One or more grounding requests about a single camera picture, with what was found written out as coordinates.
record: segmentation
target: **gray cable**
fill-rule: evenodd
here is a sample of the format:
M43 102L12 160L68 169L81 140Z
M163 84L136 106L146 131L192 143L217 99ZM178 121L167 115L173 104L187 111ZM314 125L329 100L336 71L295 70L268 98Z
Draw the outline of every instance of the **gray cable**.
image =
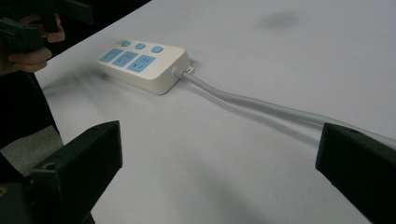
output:
M176 76L178 78L185 79L185 80L189 81L190 83L192 83L195 86L201 88L202 90L210 93L211 95L219 98L220 100L223 100L223 101L231 103L231 104L243 105L245 107L257 109L260 111L271 111L271 112L275 112L280 115L293 117L296 119L302 119L302 120L314 122L314 123L321 124L321 125L323 125L324 123L341 125L341 126L349 128L349 129L353 129L355 131L364 133L364 134L376 139L377 141L379 141L389 147L396 148L396 140L395 139L392 139L392 138L389 138L389 137L386 137L386 136L383 136L383 135L380 135L377 133L372 133L367 130L363 130L362 128L353 126L351 124L345 123L338 119L331 119L331 118L321 116L318 114L309 113L309 112L305 112L302 110L296 110L296 109L288 108L288 107L285 107L282 105L275 105L275 104L268 103L268 102L265 102L262 100L258 100L258 99L254 99L254 98L250 98L250 97L246 97L246 96L242 96L242 95L231 94L231 93L228 93L225 91L220 91L220 90L204 83L201 79L192 76L187 71L184 71L179 68L174 68L173 74L174 74L174 76Z

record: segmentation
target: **cable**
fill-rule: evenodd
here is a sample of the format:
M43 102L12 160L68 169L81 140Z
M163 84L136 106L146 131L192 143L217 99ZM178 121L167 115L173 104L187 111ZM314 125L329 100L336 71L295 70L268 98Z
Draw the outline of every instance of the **cable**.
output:
M372 133L367 130L363 130L362 128L353 126L351 124L345 123L338 119L332 119L332 118L328 118L328 117L321 116L318 114L309 113L309 112L305 112L305 111L297 110L297 109L292 109L292 108L288 108L288 107L285 107L282 105L275 105L275 104L268 103L268 102L265 102L262 100L258 100L258 99L254 99L254 98L250 98L250 97L246 97L246 96L242 96L242 95L236 95L236 94L228 93L225 91L220 91L220 90L204 83L201 79L194 77L193 75L189 74L187 71L184 71L178 67L175 67L173 69L172 73L174 76L176 76L180 79L189 81L190 83L194 84L195 86L201 88L202 90L210 93L211 95L213 95L225 102L235 104L235 105L243 105L245 107L257 109L260 111L271 111L271 112L275 112L280 115L314 122L316 124L323 125L324 123L331 123L331 124L344 126L349 129L358 131L360 133L364 133L364 134L376 139L377 141L379 141L389 147L396 148L396 140L395 139L392 139L392 138L389 138L389 137L386 137L386 136L383 136L383 135L380 135L377 133Z

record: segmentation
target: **table surface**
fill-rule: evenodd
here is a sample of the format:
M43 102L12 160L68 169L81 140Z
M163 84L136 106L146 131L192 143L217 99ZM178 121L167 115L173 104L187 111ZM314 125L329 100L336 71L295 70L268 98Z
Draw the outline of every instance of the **table surface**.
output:
M395 137L395 1L152 0L36 73L65 143L119 120L123 167L97 223L369 223L315 169L322 127L187 81L155 95L104 75L123 38L186 48L223 90Z

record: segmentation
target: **blue socket panel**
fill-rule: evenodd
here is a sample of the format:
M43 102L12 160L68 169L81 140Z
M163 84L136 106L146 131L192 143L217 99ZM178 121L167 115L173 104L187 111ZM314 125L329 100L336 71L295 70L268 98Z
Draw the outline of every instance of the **blue socket panel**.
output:
M111 62L111 60L115 59L121 53L122 53L122 49L112 49L107 54L105 54L102 58L100 58L99 61L104 62L104 63L109 63L109 62Z
M145 70L145 68L147 68L152 62L154 62L154 60L155 60L154 57L148 55L142 55L131 65L129 65L128 69L136 73L140 73L143 70Z
M113 64L118 66L118 67L123 67L125 64L130 62L132 59L134 59L137 56L136 53L133 53L131 51L126 51L123 53L118 59L116 59Z

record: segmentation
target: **tabletop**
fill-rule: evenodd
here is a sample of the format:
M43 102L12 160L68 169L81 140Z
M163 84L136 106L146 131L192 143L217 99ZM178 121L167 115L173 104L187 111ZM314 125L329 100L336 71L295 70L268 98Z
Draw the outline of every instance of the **tabletop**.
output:
M396 2L152 0L36 73L65 143L119 120L97 223L370 223L315 168L322 126L180 80L155 95L95 61L124 38L185 48L223 91L396 134Z

